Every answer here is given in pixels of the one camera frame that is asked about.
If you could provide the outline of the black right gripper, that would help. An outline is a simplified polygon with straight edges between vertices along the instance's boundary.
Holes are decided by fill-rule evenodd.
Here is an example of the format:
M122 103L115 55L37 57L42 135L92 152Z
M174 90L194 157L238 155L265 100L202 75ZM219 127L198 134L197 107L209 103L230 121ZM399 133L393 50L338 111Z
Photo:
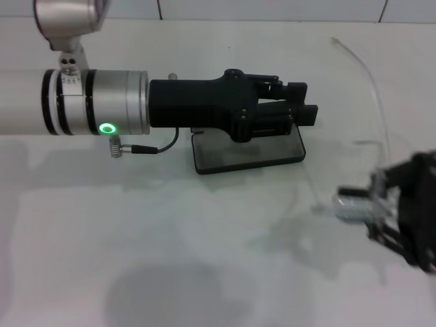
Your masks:
M386 223L366 223L370 240L401 255L411 266L435 271L435 153L416 153L409 161L370 173L367 187L339 186L337 195L387 200L389 188L400 191L398 230Z

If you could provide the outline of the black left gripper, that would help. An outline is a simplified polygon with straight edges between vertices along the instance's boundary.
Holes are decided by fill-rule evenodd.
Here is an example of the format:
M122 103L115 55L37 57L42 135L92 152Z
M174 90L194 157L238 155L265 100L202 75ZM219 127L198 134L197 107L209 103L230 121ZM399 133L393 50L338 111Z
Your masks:
M244 143L253 138L258 97L304 104L306 94L304 82L284 84L269 75L247 77L238 69L227 69L213 80L152 80L150 125L220 129Z

